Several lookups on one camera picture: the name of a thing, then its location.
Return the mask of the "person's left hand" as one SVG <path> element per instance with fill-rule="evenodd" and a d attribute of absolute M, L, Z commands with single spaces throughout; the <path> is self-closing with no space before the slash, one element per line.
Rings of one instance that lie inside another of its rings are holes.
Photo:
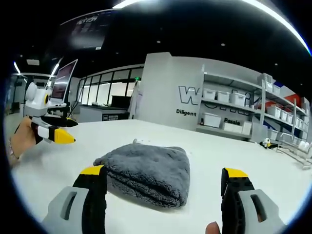
<path fill-rule="evenodd" d="M 26 116 L 20 122 L 15 133 L 10 137 L 9 159 L 18 161 L 23 153 L 43 140 L 43 138 L 33 130 L 32 124 L 31 118 Z"/>

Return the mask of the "person's right hand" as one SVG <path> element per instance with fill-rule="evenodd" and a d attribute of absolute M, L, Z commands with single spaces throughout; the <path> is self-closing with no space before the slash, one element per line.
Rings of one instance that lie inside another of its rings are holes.
<path fill-rule="evenodd" d="M 205 234 L 220 234 L 219 225 L 216 222 L 211 222 L 206 226 Z"/>

